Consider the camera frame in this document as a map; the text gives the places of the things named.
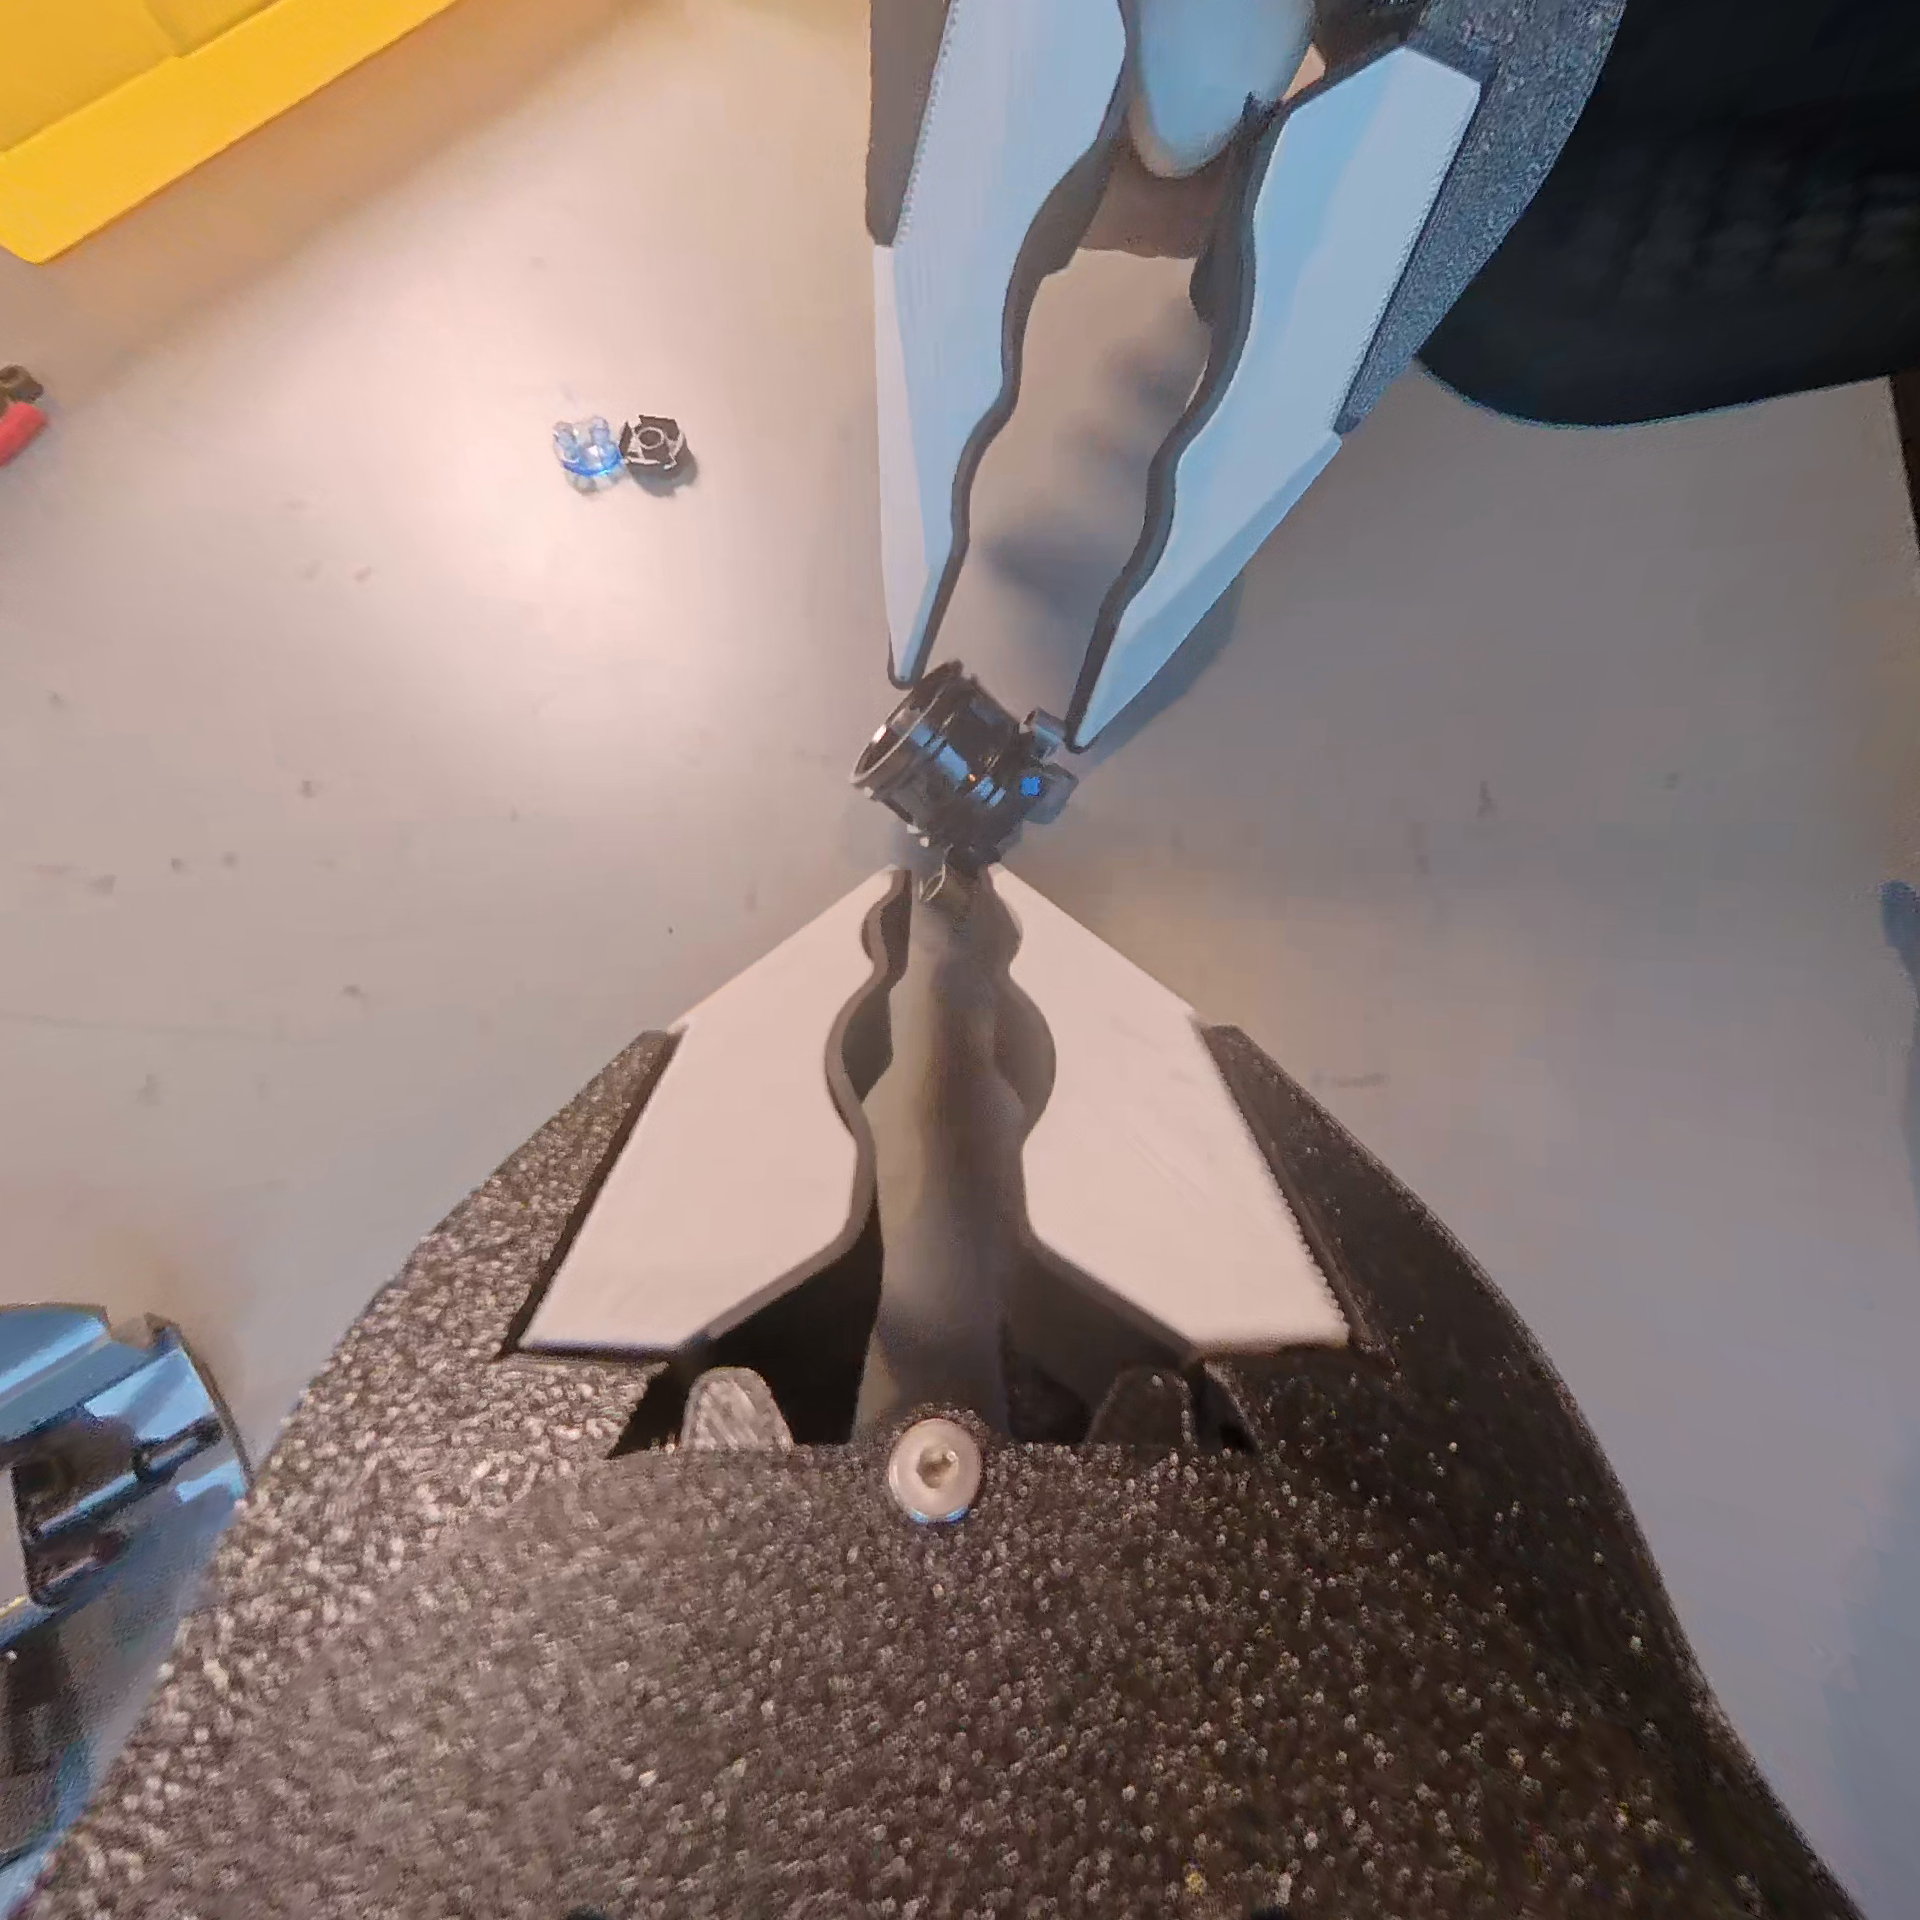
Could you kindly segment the black toy wheel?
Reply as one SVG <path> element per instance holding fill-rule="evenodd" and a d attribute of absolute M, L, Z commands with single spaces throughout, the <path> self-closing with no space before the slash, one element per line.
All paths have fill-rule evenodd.
<path fill-rule="evenodd" d="M 852 785 L 923 842 L 948 808 L 966 760 L 1021 721 L 983 681 L 946 661 L 908 687 L 855 760 Z"/>

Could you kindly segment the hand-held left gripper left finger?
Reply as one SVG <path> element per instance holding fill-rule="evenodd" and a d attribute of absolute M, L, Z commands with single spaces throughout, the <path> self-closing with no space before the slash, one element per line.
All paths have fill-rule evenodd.
<path fill-rule="evenodd" d="M 912 880 L 885 867 L 696 1001 L 516 1335 L 690 1352 L 823 1276 L 875 1209 Z"/>

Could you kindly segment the grey desk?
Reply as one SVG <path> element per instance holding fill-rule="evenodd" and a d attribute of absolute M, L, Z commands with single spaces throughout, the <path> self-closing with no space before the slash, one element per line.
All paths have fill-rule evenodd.
<path fill-rule="evenodd" d="M 4 362 L 4 1295 L 260 1445 L 632 1036 L 890 857 L 864 4 L 456 4 L 47 266 Z M 561 420 L 680 420 L 579 491 Z M 1917 544 L 1887 381 L 1411 372 L 1021 875 L 1487 1265 L 1729 1716 L 1917 1916 Z"/>

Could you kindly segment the yellow storage bin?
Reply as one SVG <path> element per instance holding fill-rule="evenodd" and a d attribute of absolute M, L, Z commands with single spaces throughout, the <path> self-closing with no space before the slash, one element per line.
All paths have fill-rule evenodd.
<path fill-rule="evenodd" d="M 43 266 L 446 12 L 6 1 L 3 244 Z"/>

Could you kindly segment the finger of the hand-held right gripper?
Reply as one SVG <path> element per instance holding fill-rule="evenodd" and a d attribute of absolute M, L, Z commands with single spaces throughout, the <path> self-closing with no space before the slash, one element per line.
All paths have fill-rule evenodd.
<path fill-rule="evenodd" d="M 1147 694 L 1337 456 L 1480 95 L 1465 63 L 1401 42 L 1309 86 L 1248 145 L 1213 253 L 1209 359 L 1096 616 L 1074 752 Z"/>
<path fill-rule="evenodd" d="M 875 347 L 886 677 L 917 684 L 1012 420 L 1025 341 L 1107 192 L 1121 1 L 875 4 Z"/>

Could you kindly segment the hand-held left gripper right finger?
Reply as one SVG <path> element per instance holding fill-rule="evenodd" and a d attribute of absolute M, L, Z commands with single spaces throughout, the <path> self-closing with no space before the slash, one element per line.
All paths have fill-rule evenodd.
<path fill-rule="evenodd" d="M 1193 1006 L 1021 875 L 995 891 L 1051 1066 L 1021 1145 L 1038 1252 L 1171 1348 L 1347 1348 L 1350 1319 Z"/>

